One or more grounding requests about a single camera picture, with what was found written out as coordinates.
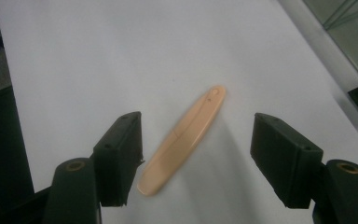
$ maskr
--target white table surface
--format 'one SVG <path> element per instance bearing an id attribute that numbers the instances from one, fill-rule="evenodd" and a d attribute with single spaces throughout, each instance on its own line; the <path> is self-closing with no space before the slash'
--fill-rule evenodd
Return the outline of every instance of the white table surface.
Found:
<path id="1" fill-rule="evenodd" d="M 227 98 L 166 187 L 103 223 L 312 223 L 279 201 L 250 157 L 255 112 L 279 117 L 358 163 L 358 131 L 328 72 L 271 0 L 0 0 L 0 25 L 35 190 L 60 163 L 88 157 L 119 116 L 141 111 L 144 156 L 209 88 Z"/>

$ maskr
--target metal ring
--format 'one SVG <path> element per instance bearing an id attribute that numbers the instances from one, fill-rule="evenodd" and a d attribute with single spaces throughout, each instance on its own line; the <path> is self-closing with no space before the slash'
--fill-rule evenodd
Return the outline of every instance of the metal ring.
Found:
<path id="1" fill-rule="evenodd" d="M 356 166 L 353 166 L 351 164 L 345 163 L 345 162 L 340 162 L 337 164 L 337 167 L 349 174 L 352 175 L 358 175 L 358 168 Z"/>
<path id="2" fill-rule="evenodd" d="M 66 165 L 66 171 L 73 172 L 81 170 L 86 166 L 86 163 L 83 161 L 72 161 L 71 163 Z"/>

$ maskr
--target glass panel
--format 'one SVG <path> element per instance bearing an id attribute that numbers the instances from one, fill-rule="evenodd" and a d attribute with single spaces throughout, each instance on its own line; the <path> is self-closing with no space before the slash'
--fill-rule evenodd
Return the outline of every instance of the glass panel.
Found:
<path id="1" fill-rule="evenodd" d="M 358 0 L 304 0 L 358 70 Z"/>

